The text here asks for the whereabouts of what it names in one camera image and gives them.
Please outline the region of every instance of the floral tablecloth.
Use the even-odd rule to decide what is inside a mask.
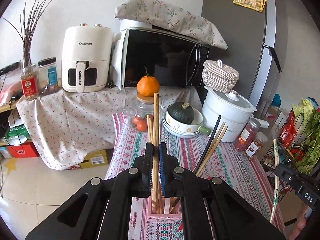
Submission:
[[[113,114],[116,130],[115,150],[105,179],[116,177],[118,173],[133,166],[134,159],[145,152],[147,133],[137,132],[128,124],[123,113]],[[160,142],[165,142],[168,153],[177,157],[179,164],[193,170],[208,142],[208,137],[199,135],[182,139],[168,133],[160,126]],[[234,149],[232,143],[220,143],[215,153],[202,169],[202,178],[214,176],[222,178],[260,214],[269,220],[273,198],[273,189],[256,158],[250,162]],[[132,200],[128,239],[131,240],[182,240],[179,229],[181,221],[176,223],[151,223],[146,221],[147,199]],[[284,233],[284,223],[279,206],[273,224]]]
[[[82,162],[90,152],[113,148],[112,114],[135,107],[136,94],[135,88],[81,94],[61,89],[33,101],[22,98],[17,109],[44,163],[64,170]],[[184,100],[201,109],[195,88],[161,88],[159,94],[164,106]]]

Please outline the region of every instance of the white wall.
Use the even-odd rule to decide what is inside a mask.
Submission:
[[[19,14],[25,0],[13,0],[3,17],[20,28]],[[60,67],[65,30],[80,23],[95,23],[118,32],[120,23],[114,18],[115,8],[127,0],[53,0],[40,18],[31,44],[31,61],[56,57]],[[203,0],[164,0],[194,14],[201,15]],[[34,0],[27,0],[29,14]],[[22,60],[22,41],[17,32],[3,19],[0,20],[0,68]]]
[[[300,0],[284,0],[288,39],[283,72],[276,93],[290,110],[301,98],[320,103],[320,32]]]

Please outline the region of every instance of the kabocha squash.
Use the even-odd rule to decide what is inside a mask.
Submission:
[[[137,91],[145,97],[153,97],[154,93],[158,93],[160,84],[155,77],[148,75],[147,68],[146,75],[142,77],[137,84]]]
[[[191,124],[195,118],[195,112],[189,103],[176,102],[168,106],[167,111],[173,119],[185,124]]]

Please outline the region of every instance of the black chopstick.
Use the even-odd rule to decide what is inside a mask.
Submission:
[[[219,123],[220,123],[220,119],[221,119],[221,115],[219,115],[218,120],[217,120],[217,122],[216,122],[216,125],[215,125],[215,127],[213,128],[213,130],[212,130],[212,134],[211,134],[211,136],[210,136],[210,139],[209,139],[207,145],[205,146],[205,149],[204,149],[204,151],[203,151],[203,154],[202,154],[202,156],[200,157],[200,159],[199,159],[199,161],[198,161],[198,163],[197,163],[197,166],[196,166],[196,167],[194,168],[194,170],[193,170],[193,173],[194,173],[194,174],[197,173],[198,169],[200,168],[201,163],[203,162],[205,156],[207,155],[207,151],[209,150],[210,145],[211,145],[211,143],[212,143],[212,140],[213,140],[213,138],[214,138],[214,135],[215,135],[215,133],[216,133],[216,131],[217,131],[217,129],[218,129],[218,126],[219,126]],[[180,200],[180,197],[177,197],[177,199],[172,203],[171,207],[174,208],[174,207],[178,204],[179,200]]]

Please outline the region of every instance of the air fryer handle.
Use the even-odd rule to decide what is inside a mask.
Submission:
[[[192,57],[193,51],[195,49],[196,49],[196,63],[193,66],[194,67],[193,73],[192,73],[191,77],[188,79],[189,62],[190,62],[190,58]],[[195,77],[195,75],[196,75],[196,73],[198,71],[198,68],[199,68],[199,54],[200,54],[199,46],[197,44],[195,44],[194,47],[192,48],[191,52],[190,52],[190,55],[189,55],[189,58],[188,58],[188,61],[187,61],[187,65],[186,65],[186,85],[187,86],[192,84],[193,78]]]
[[[76,65],[76,92],[84,92],[84,73],[85,73],[85,62],[79,61]]]

